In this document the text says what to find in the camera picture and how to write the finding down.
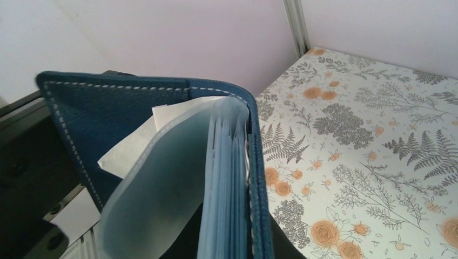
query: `gray leaf print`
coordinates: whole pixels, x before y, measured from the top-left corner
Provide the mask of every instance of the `gray leaf print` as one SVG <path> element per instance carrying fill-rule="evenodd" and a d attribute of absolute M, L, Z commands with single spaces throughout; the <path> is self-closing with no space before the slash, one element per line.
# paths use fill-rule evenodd
<path fill-rule="evenodd" d="M 278 101 L 278 96 L 276 94 L 271 93 L 271 90 L 267 88 L 256 99 L 264 99 L 266 101 Z"/>
<path fill-rule="evenodd" d="M 307 224 L 301 221 L 304 214 L 304 207 L 296 200 L 282 201 L 272 213 L 275 221 L 281 226 L 283 232 L 294 245 L 304 248 L 310 243 L 307 237 Z"/>
<path fill-rule="evenodd" d="M 266 161 L 278 158 L 286 158 L 286 163 L 295 159 L 298 163 L 302 159 L 302 153 L 308 147 L 302 147 L 302 143 L 305 139 L 305 135 L 298 141 L 295 141 L 295 136 L 291 127 L 289 127 L 288 136 L 284 135 L 281 124 L 278 123 L 275 131 L 270 124 L 267 131 L 266 126 L 263 126 L 260 130 L 262 136 L 262 154 L 266 158 Z"/>
<path fill-rule="evenodd" d="M 305 107 L 302 107 L 301 109 L 299 109 L 297 105 L 291 102 L 290 100 L 284 101 L 283 104 L 286 106 L 289 106 L 290 107 L 289 111 L 294 112 L 293 115 L 301 119 L 301 121 L 299 121 L 298 123 L 308 128 L 308 136 L 310 137 L 310 135 L 312 134 L 312 131 L 310 129 L 310 122 L 312 120 L 312 115 L 310 113 L 305 112 Z"/>
<path fill-rule="evenodd" d="M 347 67 L 347 63 L 342 62 L 340 60 L 333 60 L 332 58 L 319 57 L 318 62 L 325 63 L 327 69 L 334 69 L 336 70 L 336 72 L 348 73 L 348 75 L 355 75 L 355 76 L 363 78 L 364 80 L 367 80 L 368 77 L 374 77 L 377 80 L 382 79 L 382 78 L 387 79 L 387 80 L 397 79 L 403 83 L 410 81 L 410 78 L 408 76 L 403 76 L 398 73 L 387 73 L 388 70 L 380 70 L 380 71 L 376 71 L 374 69 L 352 70 Z"/>
<path fill-rule="evenodd" d="M 416 80 L 418 82 L 430 84 L 430 85 L 438 84 L 447 79 L 446 77 L 437 76 L 435 74 L 425 73 L 421 71 L 414 70 L 413 73 L 416 75 Z"/>
<path fill-rule="evenodd" d="M 391 108 L 395 113 L 412 113 L 409 114 L 409 117 L 414 124 L 439 122 L 442 121 L 443 115 L 452 114 L 439 110 L 436 107 L 437 100 L 434 99 L 434 96 L 423 97 L 416 93 L 404 94 L 400 87 L 391 82 L 382 84 L 376 92 L 367 87 L 361 87 L 354 100 L 365 104 L 369 108 Z M 433 113 L 416 112 L 423 109 Z"/>
<path fill-rule="evenodd" d="M 317 118 L 313 127 L 319 135 L 332 133 L 341 145 L 353 144 L 354 149 L 367 147 L 374 140 L 372 132 L 362 128 L 364 121 L 350 110 L 344 105 L 331 104 L 321 110 L 327 117 Z"/>
<path fill-rule="evenodd" d="M 433 96 L 438 99 L 443 99 L 448 104 L 458 105 L 458 97 L 455 93 L 451 92 L 442 92 L 442 93 L 433 93 Z"/>
<path fill-rule="evenodd" d="M 373 61 L 372 59 L 368 58 L 361 58 L 361 57 L 356 57 L 356 56 L 349 56 L 348 57 L 348 62 L 351 65 L 356 66 L 359 69 L 364 69 L 368 66 L 372 66 L 377 64 L 377 62 Z"/>
<path fill-rule="evenodd" d="M 367 207 L 366 213 L 380 220 L 382 225 L 387 228 L 398 230 L 402 228 L 402 225 L 410 224 L 427 233 L 420 224 L 424 220 L 424 213 L 421 212 L 422 208 L 412 195 L 404 193 L 403 196 L 397 195 L 394 199 L 393 195 L 389 194 L 384 187 L 378 184 L 373 186 L 370 177 L 363 171 L 352 170 L 342 164 L 332 170 L 332 174 L 337 182 L 344 184 L 340 188 L 340 194 L 336 194 L 334 199 L 340 207 L 354 208 L 354 206 L 365 207 L 370 205 Z M 405 208 L 410 213 L 410 218 L 399 213 Z"/>
<path fill-rule="evenodd" d="M 417 193 L 423 195 L 435 195 L 435 196 L 444 196 L 447 195 L 447 190 L 440 185 L 422 185 L 422 180 L 418 178 L 405 179 L 403 172 L 391 173 L 390 170 L 387 170 L 388 166 L 372 166 L 364 165 L 360 162 L 366 169 L 370 172 L 370 177 L 373 178 L 379 186 L 388 182 L 391 183 L 392 187 L 398 192 L 403 192 L 404 188 L 411 188 Z"/>
<path fill-rule="evenodd" d="M 302 62 L 296 67 L 289 68 L 281 75 L 282 79 L 292 78 L 289 89 L 308 84 L 315 77 L 318 76 L 318 71 L 312 67 L 312 64 Z"/>
<path fill-rule="evenodd" d="M 274 108 L 266 100 L 256 100 L 256 104 L 258 105 L 259 119 L 267 121 L 270 118 L 270 116 L 273 115 Z"/>

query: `gray fern print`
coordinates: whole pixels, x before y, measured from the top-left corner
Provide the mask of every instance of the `gray fern print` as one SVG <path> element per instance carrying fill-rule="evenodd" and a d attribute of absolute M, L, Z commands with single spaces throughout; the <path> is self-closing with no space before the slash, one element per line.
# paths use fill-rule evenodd
<path fill-rule="evenodd" d="M 339 144 L 353 144 L 354 149 L 367 147 L 374 141 L 372 132 L 362 127 L 363 119 L 355 116 L 349 107 L 331 104 L 321 111 L 326 117 L 317 118 L 313 124 L 318 135 L 333 134 Z"/>
<path fill-rule="evenodd" d="M 301 221 L 303 214 L 304 206 L 296 200 L 282 201 L 281 205 L 276 207 L 272 213 L 286 237 L 293 245 L 297 244 L 299 249 L 310 243 L 310 238 L 307 237 L 307 224 Z"/>
<path fill-rule="evenodd" d="M 289 127 L 289 133 L 285 136 L 281 124 L 278 123 L 275 130 L 273 129 L 272 124 L 266 130 L 264 125 L 261 128 L 262 136 L 262 154 L 266 161 L 271 161 L 273 159 L 286 159 L 286 163 L 289 163 L 291 160 L 295 160 L 298 163 L 302 160 L 302 154 L 304 150 L 308 147 L 302 146 L 302 143 L 305 139 L 305 135 L 296 141 L 296 137 L 293 133 L 291 127 Z"/>
<path fill-rule="evenodd" d="M 274 108 L 270 101 L 278 101 L 276 94 L 271 94 L 270 89 L 264 90 L 257 98 L 256 104 L 258 105 L 259 119 L 267 121 L 273 115 Z"/>
<path fill-rule="evenodd" d="M 325 64 L 326 69 L 335 70 L 336 72 L 346 73 L 348 75 L 355 75 L 364 80 L 369 78 L 375 78 L 376 80 L 386 79 L 393 80 L 397 79 L 403 83 L 409 82 L 410 78 L 408 76 L 403 76 L 398 73 L 389 73 L 388 70 L 375 70 L 375 69 L 349 69 L 348 64 L 340 60 L 334 60 L 332 58 L 319 57 L 318 62 Z"/>
<path fill-rule="evenodd" d="M 443 121 L 445 114 L 454 113 L 443 111 L 437 108 L 438 100 L 435 96 L 420 96 L 416 93 L 404 94 L 400 87 L 394 83 L 387 82 L 374 92 L 367 87 L 359 88 L 355 96 L 359 101 L 369 108 L 386 109 L 390 108 L 395 113 L 409 114 L 412 124 L 431 124 Z"/>
<path fill-rule="evenodd" d="M 341 208 L 366 207 L 366 213 L 380 220 L 385 227 L 398 230 L 409 224 L 425 233 L 421 223 L 427 219 L 420 203 L 412 194 L 393 195 L 382 185 L 372 185 L 371 176 L 363 171 L 352 170 L 342 164 L 332 170 L 337 182 L 343 183 L 340 193 L 335 194 L 334 202 Z M 402 216 L 402 211 L 410 217 Z"/>
<path fill-rule="evenodd" d="M 437 76 L 435 74 L 425 73 L 421 71 L 414 70 L 413 73 L 416 75 L 416 80 L 418 82 L 429 85 L 435 85 L 447 79 L 446 77 Z"/>
<path fill-rule="evenodd" d="M 411 133 L 407 142 L 399 138 L 398 141 L 392 140 L 383 146 L 392 150 L 393 154 L 399 154 L 400 160 L 408 157 L 407 165 L 415 162 L 414 171 L 433 167 L 424 179 L 447 175 L 442 181 L 442 186 L 458 183 L 458 148 L 440 129 L 436 131 L 435 143 L 426 131 L 423 131 L 421 141 L 417 141 L 414 133 Z"/>

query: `plastic page protector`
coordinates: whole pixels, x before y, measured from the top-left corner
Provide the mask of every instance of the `plastic page protector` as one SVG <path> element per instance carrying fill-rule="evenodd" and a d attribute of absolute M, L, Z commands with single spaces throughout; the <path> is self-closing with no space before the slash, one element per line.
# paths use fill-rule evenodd
<path fill-rule="evenodd" d="M 235 97 L 218 100 L 213 106 L 197 258 L 246 258 L 245 141 L 249 112 Z"/>
<path fill-rule="evenodd" d="M 100 218 L 100 258 L 159 258 L 204 199 L 212 103 L 161 128 L 111 195 Z"/>

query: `leather cover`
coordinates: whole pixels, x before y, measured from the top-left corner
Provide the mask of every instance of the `leather cover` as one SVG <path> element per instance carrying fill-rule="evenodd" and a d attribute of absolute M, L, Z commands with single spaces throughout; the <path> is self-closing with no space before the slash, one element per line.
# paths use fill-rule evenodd
<path fill-rule="evenodd" d="M 151 116 L 151 108 L 204 96 L 236 96 L 247 102 L 250 159 L 249 207 L 253 258 L 273 258 L 258 110 L 245 89 L 220 81 L 133 77 L 127 74 L 43 72 L 42 96 L 91 196 L 102 210 L 121 179 L 97 160 Z"/>

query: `black object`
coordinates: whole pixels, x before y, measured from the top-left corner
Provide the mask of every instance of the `black object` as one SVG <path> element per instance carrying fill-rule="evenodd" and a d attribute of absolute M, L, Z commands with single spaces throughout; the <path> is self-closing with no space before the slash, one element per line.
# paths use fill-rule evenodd
<path fill-rule="evenodd" d="M 69 245 L 62 231 L 47 221 L 40 220 L 4 256 L 8 259 L 59 259 Z"/>
<path fill-rule="evenodd" d="M 0 109 L 0 258 L 80 182 L 49 115 L 38 93 Z"/>

